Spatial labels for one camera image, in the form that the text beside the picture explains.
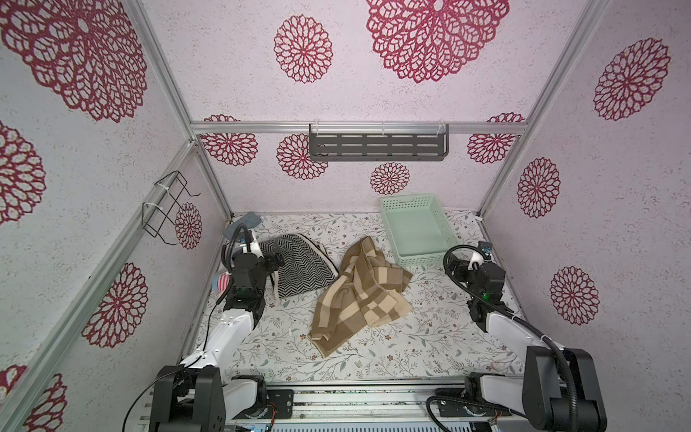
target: aluminum rail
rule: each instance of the aluminum rail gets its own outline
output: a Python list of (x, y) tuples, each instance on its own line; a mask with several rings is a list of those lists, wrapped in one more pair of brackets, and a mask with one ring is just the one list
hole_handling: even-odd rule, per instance
[[(163, 50), (158, 43), (158, 39), (156, 39), (156, 35), (153, 31), (153, 27), (151, 26), (151, 22), (146, 15), (144, 6), (140, 0), (121, 0), (120, 3), (122, 3), (122, 7), (125, 9), (125, 12), (132, 23), (132, 27), (137, 33), (139, 41), (142, 44), (144, 52), (146, 53), (146, 57), (149, 60), (149, 68), (153, 69), (153, 72), (158, 78), (161, 89), (168, 100), (170, 109), (178, 122), (180, 130), (184, 133), (185, 137), (189, 141), (196, 142), (199, 148), (203, 150), (204, 147), (201, 145), (201, 143), (199, 143), (197, 136), (192, 131), (190, 126), (189, 112), (184, 104), (184, 100), (182, 100), (180, 90), (178, 89), (175, 79), (173, 78), (173, 73), (168, 67), (168, 63), (163, 55)], [(228, 204), (228, 200), (225, 198), (223, 190), (220, 188), (216, 174), (211, 168), (211, 164), (209, 163), (209, 155), (206, 151), (201, 151), (200, 156), (202, 159), (202, 172), (211, 185), (211, 190), (216, 196), (216, 202), (220, 205), (220, 208), (223, 211), (226, 219), (230, 220), (233, 212)]]
[[(187, 162), (196, 156), (195, 144), (186, 143), (165, 173), (179, 171)], [(162, 187), (153, 187), (144, 198), (144, 202), (158, 203), (166, 196)], [(144, 217), (151, 217), (154, 207), (150, 206)], [(21, 375), (13, 390), (3, 400), (0, 411), (0, 431), (19, 431), (31, 410), (38, 404), (44, 390), (61, 364), (74, 340), (79, 337), (91, 314), (101, 303), (115, 280), (115, 277), (127, 261), (139, 240), (142, 238), (141, 207), (137, 209), (122, 230), (114, 244), (89, 276), (82, 289), (75, 296), (60, 320), (53, 326), (46, 340), (29, 362), (26, 371)]]
[(557, 64), (552, 69), (547, 83), (538, 97), (538, 101), (530, 114), (528, 114), (527, 129), (509, 148), (504, 163), (482, 200), (479, 211), (481, 217), (484, 218), (487, 215), (509, 181), (509, 178), (513, 175), (517, 164), (521, 161), (533, 137), (554, 105), (559, 92), (567, 83), (571, 72), (575, 69), (578, 59), (583, 55), (588, 41), (592, 38), (595, 30), (597, 30), (600, 20), (605, 15), (608, 4), (609, 0), (589, 0), (583, 8), (576, 27), (571, 32)]
[[(206, 133), (315, 133), (435, 134), (444, 131), (444, 122), (192, 122), (192, 131)], [(449, 133), (511, 133), (520, 135), (528, 127), (514, 122), (450, 122)]]

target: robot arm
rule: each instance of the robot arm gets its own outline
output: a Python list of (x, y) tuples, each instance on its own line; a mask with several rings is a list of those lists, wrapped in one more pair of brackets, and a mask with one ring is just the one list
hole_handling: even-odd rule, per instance
[[(234, 254), (234, 240), (242, 229), (245, 244)], [(231, 281), (216, 302), (219, 305), (225, 300), (223, 314), (203, 345), (179, 365), (164, 366), (158, 373), (150, 432), (222, 430), (225, 420), (240, 412), (249, 417), (266, 412), (267, 391), (262, 376), (239, 375), (224, 382), (222, 369), (231, 364), (236, 349), (262, 317), (267, 275), (283, 264), (280, 250), (275, 252), (263, 256), (254, 233), (249, 234), (244, 225), (238, 226), (222, 252), (223, 263), (231, 272)], [(192, 390), (194, 397), (183, 399)]]
[[(470, 261), (453, 251), (473, 250)], [(466, 397), (479, 403), (505, 406), (528, 418), (539, 430), (602, 432), (607, 427), (605, 408), (592, 357), (584, 350), (553, 342), (501, 301), (505, 271), (489, 259), (491, 244), (479, 248), (461, 245), (444, 257), (451, 280), (471, 295), (472, 320), (484, 332), (507, 345), (525, 364), (524, 376), (506, 377), (473, 373), (466, 378)], [(559, 352), (563, 357), (558, 361)], [(567, 390), (560, 378), (571, 383)]]

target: patterned wall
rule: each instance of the patterned wall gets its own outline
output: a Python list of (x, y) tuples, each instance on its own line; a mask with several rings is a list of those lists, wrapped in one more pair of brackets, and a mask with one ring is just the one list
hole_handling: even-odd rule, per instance
[[(584, 1), (144, 0), (193, 118), (522, 121)], [(439, 163), (309, 161), (304, 135), (208, 135), (233, 208), (378, 209), (433, 192), (480, 206), (513, 142), (454, 135)]]
[(486, 218), (531, 322), (595, 358), (608, 431), (691, 408), (690, 19), (613, 1)]
[[(119, 2), (0, 0), (0, 36), (1, 401), (184, 139)], [(140, 246), (83, 330), (92, 351), (58, 368), (27, 431), (97, 429), (62, 424), (112, 402), (90, 391), (124, 404), (178, 354), (223, 224), (193, 175), (203, 194), (167, 225), (179, 245)]]
[(422, 193), (474, 209), (513, 139), (451, 135), (443, 162), (313, 162), (301, 134), (203, 135), (202, 143), (234, 211), (314, 213), (377, 212), (379, 197)]

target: black cable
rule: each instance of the black cable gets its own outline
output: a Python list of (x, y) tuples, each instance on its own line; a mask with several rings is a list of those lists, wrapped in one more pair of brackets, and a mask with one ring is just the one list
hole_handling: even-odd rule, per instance
[(477, 252), (478, 254), (480, 254), (480, 256), (482, 256), (482, 259), (484, 259), (485, 261), (490, 261), (490, 257), (489, 257), (487, 254), (485, 254), (485, 253), (484, 253), (480, 248), (478, 248), (478, 247), (475, 247), (475, 246), (473, 246), (473, 245), (456, 245), (456, 246), (452, 247), (451, 249), (449, 249), (448, 251), (446, 251), (446, 255), (444, 255), (444, 262), (446, 262), (446, 257), (449, 255), (449, 252), (453, 252), (453, 251), (458, 250), (458, 249), (470, 249), (470, 250), (473, 250), (473, 251)]
[(216, 304), (211, 308), (211, 313), (209, 314), (209, 320), (207, 321), (207, 335), (204, 338), (204, 348), (202, 348), (202, 353), (207, 350), (207, 342), (209, 341), (209, 329), (211, 328), (211, 316), (214, 314), (214, 310), (216, 310), (216, 306), (218, 306), (220, 302), (217, 301)]
[(445, 400), (447, 402), (453, 402), (455, 404), (463, 404), (463, 405), (472, 405), (472, 406), (478, 406), (480, 408), (487, 408), (491, 410), (496, 410), (496, 411), (506, 411), (508, 413), (514, 414), (514, 415), (519, 415), (520, 417), (525, 417), (525, 415), (513, 411), (505, 406), (497, 405), (497, 404), (491, 404), (489, 402), (477, 402), (474, 400), (466, 400), (463, 399), (462, 397), (453, 397), (453, 396), (430, 396), (427, 398), (427, 401), (425, 402), (425, 407), (427, 408), (427, 414), (429, 414), (430, 418), (432, 421), (444, 432), (451, 432), (444, 426), (439, 419), (437, 419), (437, 416), (434, 415), (434, 412), (432, 412), (432, 402), (440, 401), (440, 400)]
[(558, 372), (562, 377), (564, 378), (564, 381), (566, 382), (566, 391), (567, 391), (567, 397), (569, 398), (569, 432), (578, 432), (578, 396), (576, 394), (576, 383), (574, 382), (574, 376), (571, 374), (571, 369), (569, 368), (569, 363), (566, 361), (566, 358), (564, 357), (564, 354), (561, 352), (559, 347), (552, 341), (552, 339), (547, 336), (545, 333), (539, 331), (535, 326), (530, 324), (529, 322), (525, 321), (524, 319), (521, 319), (516, 316), (512, 316), (505, 311), (497, 308), (494, 306), (492, 303), (489, 303), (482, 297), (477, 296), (475, 293), (471, 292), (466, 286), (463, 285), (462, 282), (458, 281), (454, 276), (453, 272), (451, 269), (449, 269), (449, 258), (451, 257), (452, 253), (456, 249), (461, 249), (460, 246), (465, 246), (465, 245), (459, 245), (459, 246), (454, 246), (448, 251), (446, 251), (444, 255), (444, 272), (446, 275), (451, 279), (453, 283), (456, 284), (459, 288), (461, 288), (463, 291), (467, 292), (470, 294), (471, 297), (477, 299), (480, 303), (488, 307), (489, 309), (493, 310), (494, 312), (498, 312), (502, 315), (504, 315), (506, 318), (509, 318), (517, 323), (519, 323), (521, 326), (524, 326), (528, 330), (530, 330), (532, 333), (534, 333), (536, 336), (540, 338), (552, 351), (554, 356), (557, 359), (557, 365), (558, 365)]
[(184, 371), (185, 369), (188, 369), (190, 366), (192, 366), (193, 364), (195, 364), (195, 363), (196, 363), (197, 361), (199, 361), (199, 359), (201, 359), (201, 358), (202, 358), (202, 356), (199, 356), (199, 357), (197, 357), (197, 360), (191, 362), (190, 364), (186, 364), (186, 365), (184, 365), (182, 368), (175, 369), (173, 372), (169, 372), (169, 373), (167, 373), (167, 374), (165, 374), (165, 375), (159, 376), (158, 378), (156, 378), (155, 380), (153, 380), (153, 382), (152, 382), (151, 384), (149, 384), (148, 386), (146, 386), (146, 388), (139, 394), (139, 396), (137, 396), (137, 399), (134, 399), (134, 402), (132, 402), (132, 405), (130, 405), (129, 410), (127, 410), (127, 414), (125, 414), (125, 419), (122, 420), (122, 432), (125, 432), (125, 425), (127, 424), (127, 417), (129, 417), (129, 413), (132, 411), (132, 408), (134, 408), (134, 406), (135, 406), (135, 404), (137, 403), (137, 401), (144, 395), (144, 393), (146, 393), (147, 390), (149, 390), (149, 389), (151, 388), (152, 385), (156, 384), (160, 379), (163, 379), (163, 378), (165, 378), (165, 377), (169, 377), (170, 375), (173, 375), (173, 374), (176, 374), (176, 373), (178, 373), (178, 372), (182, 372), (182, 371)]
[(252, 242), (252, 237), (249, 235), (249, 231), (247, 230), (247, 226), (244, 223), (241, 223), (238, 225), (238, 227), (235, 229), (235, 232), (233, 233), (233, 236), (230, 238), (230, 244), (229, 247), (226, 249), (226, 251), (229, 250), (229, 252), (226, 252), (224, 254), (225, 256), (223, 257), (224, 261), (223, 265), (225, 266), (225, 269), (228, 270), (228, 273), (232, 271), (233, 267), (233, 249), (235, 248), (235, 242), (238, 240), (238, 234), (240, 234), (240, 230), (243, 229), (245, 231), (245, 243), (247, 244), (247, 251), (249, 252), (249, 244)]

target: blue sponge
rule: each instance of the blue sponge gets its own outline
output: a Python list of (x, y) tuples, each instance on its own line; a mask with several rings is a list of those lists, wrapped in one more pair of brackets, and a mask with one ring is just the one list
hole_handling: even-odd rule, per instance
[(233, 233), (241, 223), (244, 223), (247, 229), (251, 229), (259, 225), (261, 223), (261, 219), (259, 216), (255, 215), (254, 212), (245, 214), (243, 217), (228, 225), (228, 227), (223, 230), (223, 235), (225, 238), (231, 240), (233, 238)]

